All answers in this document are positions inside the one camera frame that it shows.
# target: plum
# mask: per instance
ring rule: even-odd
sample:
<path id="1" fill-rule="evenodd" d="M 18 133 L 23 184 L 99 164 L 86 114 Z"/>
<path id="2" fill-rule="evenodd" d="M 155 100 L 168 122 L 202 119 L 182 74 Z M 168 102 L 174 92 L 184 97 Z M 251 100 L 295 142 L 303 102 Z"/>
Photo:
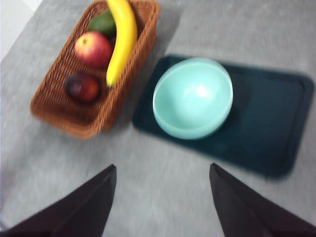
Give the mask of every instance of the plum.
<path id="1" fill-rule="evenodd" d="M 72 74 L 67 77 L 64 87 L 66 93 L 80 103 L 93 103 L 101 95 L 100 81 L 92 75 Z"/>

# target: plastic bowl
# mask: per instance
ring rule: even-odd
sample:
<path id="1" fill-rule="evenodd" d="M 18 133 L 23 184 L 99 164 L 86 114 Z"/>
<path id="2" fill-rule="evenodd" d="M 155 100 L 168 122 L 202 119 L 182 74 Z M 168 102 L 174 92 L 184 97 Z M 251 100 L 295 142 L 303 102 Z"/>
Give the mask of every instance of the plastic bowl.
<path id="1" fill-rule="evenodd" d="M 158 125 L 169 135 L 198 139 L 222 125 L 232 103 L 232 81 L 225 68 L 209 59 L 191 58 L 161 76 L 153 111 Z"/>

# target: bowl rim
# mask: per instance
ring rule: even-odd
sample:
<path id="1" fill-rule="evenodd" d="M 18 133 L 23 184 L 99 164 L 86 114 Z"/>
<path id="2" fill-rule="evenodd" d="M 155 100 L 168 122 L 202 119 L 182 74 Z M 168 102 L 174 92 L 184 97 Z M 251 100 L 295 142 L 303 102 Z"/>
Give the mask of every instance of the bowl rim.
<path id="1" fill-rule="evenodd" d="M 213 69 L 216 69 L 217 71 L 219 71 L 220 73 L 222 73 L 224 75 L 224 78 L 228 82 L 228 85 L 230 88 L 229 101 L 228 101 L 227 105 L 224 107 L 224 109 L 214 119 L 212 119 L 211 122 L 206 123 L 206 124 L 199 126 L 199 127 L 194 127 L 194 128 L 178 128 L 176 126 L 173 126 L 173 125 L 167 123 L 159 115 L 157 108 L 155 106 L 156 95 L 157 95 L 157 92 L 160 89 L 161 85 L 163 84 L 163 82 L 169 77 L 169 75 L 171 73 L 174 73 L 177 70 L 181 70 L 182 68 L 184 68 L 186 66 L 191 66 L 192 63 L 207 64 L 208 66 L 211 66 Z M 158 124 L 163 123 L 164 127 L 167 127 L 168 129 L 175 131 L 176 133 L 180 134 L 181 137 L 192 137 L 192 136 L 196 137 L 196 135 L 195 135 L 196 132 L 199 132 L 199 133 L 204 132 L 204 134 L 201 134 L 201 136 L 200 136 L 200 137 L 203 137 L 203 136 L 215 131 L 217 128 L 219 128 L 219 126 L 222 124 L 222 122 L 225 121 L 225 119 L 227 118 L 227 116 L 232 108 L 233 97 L 234 97 L 234 95 L 233 95 L 232 80 L 231 80 L 231 77 L 230 77 L 229 73 L 227 72 L 227 70 L 220 63 L 218 63 L 212 59 L 203 58 L 203 57 L 194 57 L 194 58 L 189 58 L 189 59 L 183 60 L 179 63 L 176 63 L 175 65 L 170 67 L 167 71 L 165 71 L 163 73 L 163 75 L 160 77 L 160 79 L 158 80 L 158 82 L 155 86 L 155 89 L 154 89 L 153 112 L 154 112 L 155 118 L 157 117 L 159 119 L 159 121 L 156 119 Z"/>

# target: dark green cutting board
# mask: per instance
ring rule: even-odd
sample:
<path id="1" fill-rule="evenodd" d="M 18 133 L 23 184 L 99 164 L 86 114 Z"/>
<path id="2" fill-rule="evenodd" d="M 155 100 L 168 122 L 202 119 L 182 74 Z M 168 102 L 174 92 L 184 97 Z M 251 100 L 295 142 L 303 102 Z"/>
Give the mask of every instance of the dark green cutting board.
<path id="1" fill-rule="evenodd" d="M 211 136 L 181 140 L 158 126 L 152 99 L 162 74 L 184 59 L 187 58 L 167 56 L 158 62 L 134 112 L 133 124 L 162 139 L 266 176 L 286 174 L 295 162 L 313 96 L 312 81 L 300 74 L 221 62 L 231 76 L 234 90 L 233 106 L 226 122 Z"/>

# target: table surface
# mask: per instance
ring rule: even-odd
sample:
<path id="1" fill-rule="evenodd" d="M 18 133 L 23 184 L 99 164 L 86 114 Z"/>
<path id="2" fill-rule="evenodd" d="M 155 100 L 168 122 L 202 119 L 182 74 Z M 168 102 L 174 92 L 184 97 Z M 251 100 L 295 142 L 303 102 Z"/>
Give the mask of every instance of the table surface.
<path id="1" fill-rule="evenodd" d="M 91 0 L 44 0 L 1 62 L 1 220 L 12 227 L 110 164 L 108 237 L 222 237 L 208 172 L 216 162 L 316 225 L 315 98 L 293 170 L 259 176 L 135 129 L 132 113 L 166 54 L 299 71 L 316 79 L 316 1 L 160 0 L 157 42 L 114 128 L 79 141 L 34 118 L 30 101 Z"/>

